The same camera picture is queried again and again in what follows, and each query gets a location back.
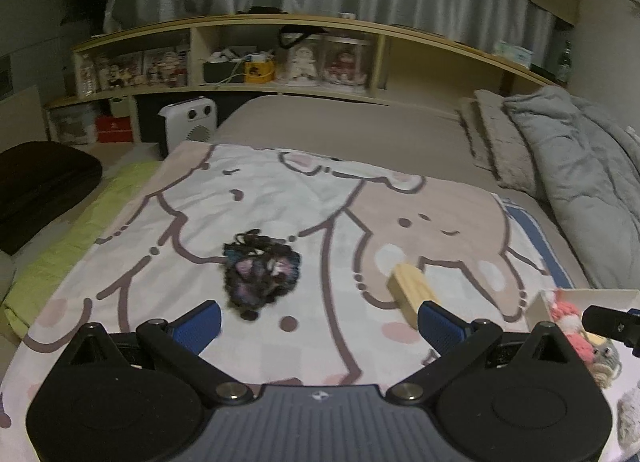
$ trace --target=pillow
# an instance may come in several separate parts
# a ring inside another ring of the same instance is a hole
[[[460,99],[460,122],[469,139],[474,164],[487,171],[492,171],[494,168],[491,164],[489,143],[476,99],[466,97]]]
[[[474,93],[488,137],[498,185],[544,200],[545,191],[529,148],[516,125],[502,110],[503,97],[487,90],[476,90]]]
[[[14,280],[15,265],[11,256],[0,251],[0,301],[4,299],[6,293],[11,288]]]

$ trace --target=wall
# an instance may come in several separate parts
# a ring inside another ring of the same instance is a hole
[[[0,0],[0,56],[11,57],[14,93],[36,85],[43,103],[65,95],[71,46],[89,38],[87,23],[63,23],[65,12],[65,0]]]
[[[640,132],[640,12],[629,0],[581,0],[568,89]]]
[[[35,86],[0,100],[0,153],[23,142],[47,140]]]

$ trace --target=cartoon bear print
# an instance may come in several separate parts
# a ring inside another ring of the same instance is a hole
[[[366,182],[346,211],[364,232],[354,256],[354,272],[382,305],[393,298],[376,256],[391,244],[402,250],[404,261],[420,269],[424,265],[459,268],[505,321],[522,316],[526,292],[505,257],[508,219],[491,193],[432,178],[413,194]]]

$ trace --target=black storage box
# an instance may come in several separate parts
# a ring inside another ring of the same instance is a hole
[[[244,63],[204,63],[204,82],[216,84],[217,82],[244,82]]]

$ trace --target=doll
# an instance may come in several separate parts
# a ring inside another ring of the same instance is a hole
[[[112,64],[110,68],[109,87],[111,90],[114,88],[121,88],[124,86],[124,81],[120,77],[120,68],[117,64]]]
[[[160,70],[158,67],[158,63],[155,61],[149,67],[149,84],[159,84],[162,82],[160,78]]]
[[[175,52],[167,52],[164,55],[164,60],[160,63],[160,73],[162,75],[162,81],[171,82],[174,76],[174,72],[178,68],[178,54]]]
[[[146,77],[142,74],[133,78],[134,86],[142,86],[143,84],[146,84],[146,82]]]
[[[123,71],[121,71],[120,79],[122,80],[123,86],[133,85],[133,75],[131,74],[128,68],[125,68]]]
[[[316,80],[318,78],[316,57],[311,48],[306,46],[296,48],[293,59],[289,64],[289,70],[291,80]]]
[[[354,84],[356,58],[350,52],[340,52],[326,72],[326,79],[334,84]]]

